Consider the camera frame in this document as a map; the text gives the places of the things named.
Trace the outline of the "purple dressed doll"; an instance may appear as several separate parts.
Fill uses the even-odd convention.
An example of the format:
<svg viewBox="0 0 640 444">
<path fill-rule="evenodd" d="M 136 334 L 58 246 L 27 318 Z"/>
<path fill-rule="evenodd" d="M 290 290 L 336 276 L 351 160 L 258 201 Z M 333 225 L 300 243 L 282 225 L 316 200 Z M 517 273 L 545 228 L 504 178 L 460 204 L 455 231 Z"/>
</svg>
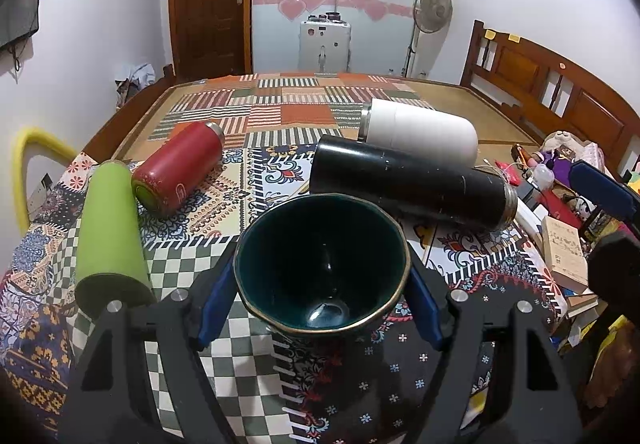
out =
<svg viewBox="0 0 640 444">
<path fill-rule="evenodd" d="M 581 141 L 567 131 L 549 134 L 535 152 L 533 160 L 533 182 L 540 190 L 550 190 L 554 184 L 570 188 L 570 168 L 578 160 L 598 162 L 598 148 L 588 141 Z"/>
</svg>

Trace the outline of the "beige printed book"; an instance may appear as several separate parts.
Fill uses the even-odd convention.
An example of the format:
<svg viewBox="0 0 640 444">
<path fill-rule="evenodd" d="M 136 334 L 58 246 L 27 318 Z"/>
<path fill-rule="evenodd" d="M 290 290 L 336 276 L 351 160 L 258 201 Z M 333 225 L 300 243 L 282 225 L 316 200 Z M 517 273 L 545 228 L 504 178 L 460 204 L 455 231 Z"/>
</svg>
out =
<svg viewBox="0 0 640 444">
<path fill-rule="evenodd" d="M 544 260 L 554 281 L 576 294 L 588 288 L 588 265 L 582 253 L 578 229 L 553 216 L 541 221 Z"/>
</svg>

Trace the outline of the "wooden bed headboard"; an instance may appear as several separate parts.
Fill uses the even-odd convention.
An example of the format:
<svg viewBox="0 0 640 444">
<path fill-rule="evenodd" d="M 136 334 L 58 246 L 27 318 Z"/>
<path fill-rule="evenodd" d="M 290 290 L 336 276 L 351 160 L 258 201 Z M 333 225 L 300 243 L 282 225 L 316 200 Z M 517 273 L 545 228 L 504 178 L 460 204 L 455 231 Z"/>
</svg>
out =
<svg viewBox="0 0 640 444">
<path fill-rule="evenodd" d="M 638 168 L 638 112 L 600 78 L 542 45 L 476 20 L 460 84 L 538 141 L 567 131 L 596 143 L 612 173 Z"/>
</svg>

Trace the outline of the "black thermos bottle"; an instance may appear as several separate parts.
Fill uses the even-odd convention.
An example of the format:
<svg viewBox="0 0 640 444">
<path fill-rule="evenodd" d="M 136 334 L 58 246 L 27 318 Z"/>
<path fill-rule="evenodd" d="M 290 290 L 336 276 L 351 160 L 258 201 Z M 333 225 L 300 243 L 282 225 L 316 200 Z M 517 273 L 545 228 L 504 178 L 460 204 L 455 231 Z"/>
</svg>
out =
<svg viewBox="0 0 640 444">
<path fill-rule="evenodd" d="M 405 216 L 480 230 L 503 230 L 518 210 L 518 194 L 495 173 L 332 135 L 316 145 L 309 190 L 346 194 Z"/>
</svg>

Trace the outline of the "green cylindrical bottle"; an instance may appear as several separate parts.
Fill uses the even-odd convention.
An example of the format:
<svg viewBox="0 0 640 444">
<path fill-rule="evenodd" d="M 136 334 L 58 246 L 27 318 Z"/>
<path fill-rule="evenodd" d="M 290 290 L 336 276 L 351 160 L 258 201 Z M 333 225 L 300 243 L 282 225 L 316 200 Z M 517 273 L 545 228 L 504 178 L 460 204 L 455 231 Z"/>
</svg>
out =
<svg viewBox="0 0 640 444">
<path fill-rule="evenodd" d="M 89 180 L 78 235 L 75 300 L 93 320 L 113 300 L 126 306 L 155 301 L 131 172 L 117 160 L 99 164 Z"/>
</svg>

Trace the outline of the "colourful patchwork cloth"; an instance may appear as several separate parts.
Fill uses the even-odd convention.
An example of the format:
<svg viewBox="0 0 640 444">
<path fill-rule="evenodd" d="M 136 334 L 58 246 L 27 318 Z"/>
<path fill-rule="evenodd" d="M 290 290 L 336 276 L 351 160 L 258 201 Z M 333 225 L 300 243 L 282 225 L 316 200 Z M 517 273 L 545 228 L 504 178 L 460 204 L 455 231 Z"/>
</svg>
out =
<svg viewBox="0 0 640 444">
<path fill-rule="evenodd" d="M 172 218 L 139 216 L 144 256 L 158 298 L 189 287 L 247 224 L 299 195 L 314 148 L 229 149 L 222 166 Z M 74 298 L 80 212 L 96 164 L 79 155 L 48 193 L 1 284 L 1 361 L 50 432 L 58 428 L 68 377 L 93 324 Z M 519 292 L 548 327 L 567 305 L 535 245 L 517 227 L 476 234 L 407 223 L 427 268 L 493 306 Z M 399 303 L 382 324 L 343 349 L 312 352 L 274 336 L 234 301 L 221 335 L 202 351 L 204 372 L 243 443 L 383 443 L 418 418 L 437 352 Z"/>
</svg>

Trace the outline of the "white cylindrical bottle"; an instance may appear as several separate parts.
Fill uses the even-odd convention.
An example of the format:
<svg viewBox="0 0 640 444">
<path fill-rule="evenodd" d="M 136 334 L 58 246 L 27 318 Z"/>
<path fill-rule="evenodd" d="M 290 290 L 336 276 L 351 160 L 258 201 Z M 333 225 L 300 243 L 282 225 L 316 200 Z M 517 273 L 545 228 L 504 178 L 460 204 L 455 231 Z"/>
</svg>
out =
<svg viewBox="0 0 640 444">
<path fill-rule="evenodd" d="M 474 166 L 478 149 L 477 133 L 468 119 L 379 98 L 361 111 L 358 140 L 468 168 Z"/>
</svg>

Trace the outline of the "standing electric fan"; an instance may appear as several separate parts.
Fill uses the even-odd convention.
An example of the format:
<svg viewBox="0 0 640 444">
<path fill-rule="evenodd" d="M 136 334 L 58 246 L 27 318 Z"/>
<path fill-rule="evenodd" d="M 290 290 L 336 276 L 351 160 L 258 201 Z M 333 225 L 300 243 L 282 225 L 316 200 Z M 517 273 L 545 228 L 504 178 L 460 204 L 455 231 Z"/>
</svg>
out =
<svg viewBox="0 0 640 444">
<path fill-rule="evenodd" d="M 430 74 L 445 43 L 453 12 L 452 0 L 414 0 L 403 77 L 426 78 Z"/>
</svg>

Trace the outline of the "red thermos bottle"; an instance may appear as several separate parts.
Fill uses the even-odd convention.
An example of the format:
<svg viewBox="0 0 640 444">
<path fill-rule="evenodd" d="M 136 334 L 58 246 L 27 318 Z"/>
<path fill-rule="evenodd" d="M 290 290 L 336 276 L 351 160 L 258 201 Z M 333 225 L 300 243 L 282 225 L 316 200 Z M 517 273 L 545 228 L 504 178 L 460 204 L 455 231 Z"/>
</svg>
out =
<svg viewBox="0 0 640 444">
<path fill-rule="evenodd" d="M 146 211 L 171 216 L 220 163 L 224 132 L 214 122 L 192 122 L 132 174 L 134 196 Z"/>
</svg>

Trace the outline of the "wooden bed footboard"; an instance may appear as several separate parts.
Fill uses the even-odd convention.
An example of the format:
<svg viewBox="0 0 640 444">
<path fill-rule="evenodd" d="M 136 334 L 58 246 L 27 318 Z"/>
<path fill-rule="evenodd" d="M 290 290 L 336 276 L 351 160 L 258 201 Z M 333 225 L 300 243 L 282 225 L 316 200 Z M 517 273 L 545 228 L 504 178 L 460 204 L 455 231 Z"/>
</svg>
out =
<svg viewBox="0 0 640 444">
<path fill-rule="evenodd" d="M 96 162 L 103 162 L 118 156 L 128 141 L 137 136 L 137 130 L 163 103 L 167 91 L 176 84 L 174 66 L 163 68 L 163 77 L 157 82 L 137 92 L 134 97 L 104 123 L 104 126 L 82 149 L 82 152 Z"/>
</svg>

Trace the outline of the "yellow foam tube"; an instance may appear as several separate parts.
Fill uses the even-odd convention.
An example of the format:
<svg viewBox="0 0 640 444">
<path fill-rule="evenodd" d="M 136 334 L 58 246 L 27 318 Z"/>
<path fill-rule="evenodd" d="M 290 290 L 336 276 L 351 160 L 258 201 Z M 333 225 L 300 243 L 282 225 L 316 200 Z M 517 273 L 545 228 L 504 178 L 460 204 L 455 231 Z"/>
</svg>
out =
<svg viewBox="0 0 640 444">
<path fill-rule="evenodd" d="M 28 197 L 36 184 L 36 174 L 47 173 L 54 166 L 66 167 L 77 154 L 77 149 L 36 126 L 24 126 L 14 135 L 11 185 L 16 225 L 22 235 L 30 225 Z"/>
</svg>

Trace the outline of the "white suitcase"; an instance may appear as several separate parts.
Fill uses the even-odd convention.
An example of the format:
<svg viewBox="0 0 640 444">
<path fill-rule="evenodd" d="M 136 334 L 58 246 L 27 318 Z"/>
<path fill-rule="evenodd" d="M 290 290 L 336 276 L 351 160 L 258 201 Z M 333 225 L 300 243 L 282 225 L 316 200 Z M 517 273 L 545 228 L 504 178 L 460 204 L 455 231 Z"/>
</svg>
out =
<svg viewBox="0 0 640 444">
<path fill-rule="evenodd" d="M 339 12 L 309 15 L 300 23 L 298 70 L 314 74 L 347 72 L 352 26 Z"/>
</svg>

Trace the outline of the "striped patchwork bed mat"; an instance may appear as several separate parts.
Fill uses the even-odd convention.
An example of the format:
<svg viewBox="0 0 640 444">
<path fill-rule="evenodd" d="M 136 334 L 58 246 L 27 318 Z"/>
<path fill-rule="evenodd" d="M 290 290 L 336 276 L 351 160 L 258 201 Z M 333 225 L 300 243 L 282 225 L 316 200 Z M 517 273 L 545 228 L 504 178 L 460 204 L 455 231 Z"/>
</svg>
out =
<svg viewBox="0 0 640 444">
<path fill-rule="evenodd" d="M 361 109 L 375 98 L 468 119 L 477 133 L 480 158 L 507 160 L 512 145 L 538 144 L 462 86 L 373 74 L 275 72 L 170 86 L 130 126 L 113 155 L 142 160 L 189 124 L 204 121 L 221 126 L 230 148 L 312 144 L 323 134 L 356 138 Z"/>
</svg>

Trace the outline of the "clutter pile by door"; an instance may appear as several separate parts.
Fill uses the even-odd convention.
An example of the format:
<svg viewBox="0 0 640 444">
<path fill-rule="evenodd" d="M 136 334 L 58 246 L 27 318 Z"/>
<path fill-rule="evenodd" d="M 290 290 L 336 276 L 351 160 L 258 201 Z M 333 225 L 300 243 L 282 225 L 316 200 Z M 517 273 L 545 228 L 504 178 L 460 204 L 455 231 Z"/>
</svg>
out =
<svg viewBox="0 0 640 444">
<path fill-rule="evenodd" d="M 144 90 L 148 86 L 152 86 L 156 82 L 156 74 L 153 66 L 144 63 L 138 66 L 132 66 L 129 74 L 122 80 L 116 80 L 116 109 L 122 108 L 136 94 Z"/>
</svg>

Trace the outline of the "small black wall monitor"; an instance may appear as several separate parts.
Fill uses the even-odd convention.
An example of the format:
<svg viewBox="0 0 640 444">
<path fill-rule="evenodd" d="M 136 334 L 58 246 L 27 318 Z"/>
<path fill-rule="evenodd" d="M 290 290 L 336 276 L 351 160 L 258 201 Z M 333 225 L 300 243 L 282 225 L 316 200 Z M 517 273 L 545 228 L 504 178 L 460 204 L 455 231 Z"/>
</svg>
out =
<svg viewBox="0 0 640 444">
<path fill-rule="evenodd" d="M 39 0 L 4 0 L 0 18 L 0 45 L 7 50 L 38 31 Z"/>
</svg>

